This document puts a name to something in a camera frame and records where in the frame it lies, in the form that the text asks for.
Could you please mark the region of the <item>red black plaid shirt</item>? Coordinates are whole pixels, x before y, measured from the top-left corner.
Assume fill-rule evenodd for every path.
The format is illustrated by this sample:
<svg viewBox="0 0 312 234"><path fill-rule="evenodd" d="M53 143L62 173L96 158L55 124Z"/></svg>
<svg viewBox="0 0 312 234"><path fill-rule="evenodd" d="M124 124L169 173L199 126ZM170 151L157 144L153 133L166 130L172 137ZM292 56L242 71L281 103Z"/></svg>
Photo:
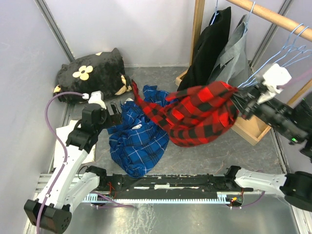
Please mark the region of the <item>red black plaid shirt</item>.
<svg viewBox="0 0 312 234"><path fill-rule="evenodd" d="M171 142L180 147L207 144L226 133L238 117L231 101L238 89L222 81L194 86L167 95L169 105L144 101L135 82L135 103L144 114L168 133Z"/></svg>

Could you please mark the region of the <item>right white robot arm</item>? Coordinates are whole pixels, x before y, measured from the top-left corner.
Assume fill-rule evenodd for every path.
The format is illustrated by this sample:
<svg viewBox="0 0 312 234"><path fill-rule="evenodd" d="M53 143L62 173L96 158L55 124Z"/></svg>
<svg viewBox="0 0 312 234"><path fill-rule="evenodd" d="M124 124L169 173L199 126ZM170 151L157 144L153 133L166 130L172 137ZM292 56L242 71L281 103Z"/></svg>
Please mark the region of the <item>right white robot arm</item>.
<svg viewBox="0 0 312 234"><path fill-rule="evenodd" d="M231 101L244 119L258 117L269 125L275 134L276 148L280 149L280 137L289 145L304 144L300 153L312 157L312 94L307 93L291 107L276 98L261 104L264 85L243 88L231 97ZM224 186L234 191L238 187L261 190L284 198L289 204L310 212L312 210L312 175L307 172L266 174L253 172L240 166L231 166L224 175Z"/></svg>

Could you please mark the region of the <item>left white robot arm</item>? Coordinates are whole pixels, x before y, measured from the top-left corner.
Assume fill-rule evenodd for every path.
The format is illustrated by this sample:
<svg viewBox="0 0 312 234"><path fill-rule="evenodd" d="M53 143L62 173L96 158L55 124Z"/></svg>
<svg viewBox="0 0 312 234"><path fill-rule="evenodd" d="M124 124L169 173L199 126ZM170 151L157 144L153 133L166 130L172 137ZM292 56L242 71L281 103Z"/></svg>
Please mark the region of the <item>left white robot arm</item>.
<svg viewBox="0 0 312 234"><path fill-rule="evenodd" d="M121 112L111 102L88 103L82 110L81 119L69 133L64 147L63 162L56 167L48 183L35 200L27 200L25 213L37 231L45 229L62 234L69 227L77 206L94 189L107 187L105 169L93 166L73 186L71 183L102 130L121 124Z"/></svg>

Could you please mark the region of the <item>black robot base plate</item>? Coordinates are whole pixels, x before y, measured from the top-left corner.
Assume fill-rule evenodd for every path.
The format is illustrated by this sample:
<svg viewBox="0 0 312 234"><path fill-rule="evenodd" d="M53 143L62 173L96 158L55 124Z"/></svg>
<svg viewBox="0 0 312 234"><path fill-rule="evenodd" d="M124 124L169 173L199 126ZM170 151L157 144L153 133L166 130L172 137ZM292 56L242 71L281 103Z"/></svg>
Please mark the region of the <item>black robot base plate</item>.
<svg viewBox="0 0 312 234"><path fill-rule="evenodd" d="M146 175L132 178L113 174L106 177L103 191L116 191L119 199L216 198L217 192L241 192L233 180L225 176Z"/></svg>

